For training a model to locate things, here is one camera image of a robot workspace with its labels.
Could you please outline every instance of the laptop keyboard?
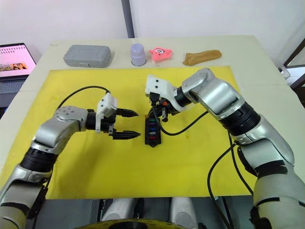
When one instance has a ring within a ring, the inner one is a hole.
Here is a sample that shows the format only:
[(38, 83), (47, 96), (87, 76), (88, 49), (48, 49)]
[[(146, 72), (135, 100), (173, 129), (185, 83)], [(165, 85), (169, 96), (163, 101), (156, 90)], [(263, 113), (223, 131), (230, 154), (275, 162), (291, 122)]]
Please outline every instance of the laptop keyboard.
[(0, 82), (0, 94), (17, 93), (25, 80), (12, 80)]

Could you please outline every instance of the laptop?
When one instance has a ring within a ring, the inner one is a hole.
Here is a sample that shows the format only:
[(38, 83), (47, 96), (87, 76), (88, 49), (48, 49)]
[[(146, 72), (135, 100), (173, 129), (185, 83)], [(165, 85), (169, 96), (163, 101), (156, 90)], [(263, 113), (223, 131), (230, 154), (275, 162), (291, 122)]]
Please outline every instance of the laptop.
[(35, 66), (24, 43), (0, 45), (0, 108), (10, 105)]

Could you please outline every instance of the gray plastic case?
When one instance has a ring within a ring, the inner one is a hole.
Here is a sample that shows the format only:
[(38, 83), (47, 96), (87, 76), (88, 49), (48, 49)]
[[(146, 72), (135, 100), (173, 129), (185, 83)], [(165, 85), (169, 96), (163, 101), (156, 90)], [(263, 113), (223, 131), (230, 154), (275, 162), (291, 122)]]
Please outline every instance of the gray plastic case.
[(72, 45), (63, 60), (69, 66), (74, 67), (107, 67), (111, 52), (108, 46), (100, 45)]

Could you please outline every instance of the pink starfish toy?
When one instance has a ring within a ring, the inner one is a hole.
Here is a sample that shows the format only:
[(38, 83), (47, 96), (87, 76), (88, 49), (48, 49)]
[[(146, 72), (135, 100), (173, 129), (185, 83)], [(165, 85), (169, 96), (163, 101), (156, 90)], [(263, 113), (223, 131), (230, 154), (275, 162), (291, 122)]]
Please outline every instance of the pink starfish toy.
[(149, 50), (149, 53), (152, 54), (152, 59), (154, 61), (162, 61), (170, 58), (173, 52), (170, 49), (155, 47), (153, 50)]

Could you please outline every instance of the white table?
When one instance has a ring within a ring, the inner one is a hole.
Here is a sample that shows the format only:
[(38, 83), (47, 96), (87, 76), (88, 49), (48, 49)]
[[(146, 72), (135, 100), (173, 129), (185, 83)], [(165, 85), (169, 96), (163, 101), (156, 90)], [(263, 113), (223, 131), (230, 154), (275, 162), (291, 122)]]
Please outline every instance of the white table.
[[(172, 49), (173, 56), (170, 60), (154, 65), (147, 54), (147, 63), (144, 66), (135, 67), (131, 64), (130, 59), (130, 46), (133, 43), (141, 43), (146, 53), (155, 46)], [(293, 149), (296, 173), (305, 181), (303, 165), (305, 161), (305, 109), (253, 36), (53, 42), (0, 120), (0, 170), (3, 168), (19, 127), (48, 76), (49, 70), (82, 69), (70, 67), (63, 61), (64, 54), (73, 44), (109, 46), (112, 61), (108, 68), (113, 69), (185, 67), (182, 62), (186, 52), (196, 53), (219, 49), (223, 54), (220, 59), (196, 66), (231, 66), (243, 97), (257, 112), (262, 113), (269, 120)]]

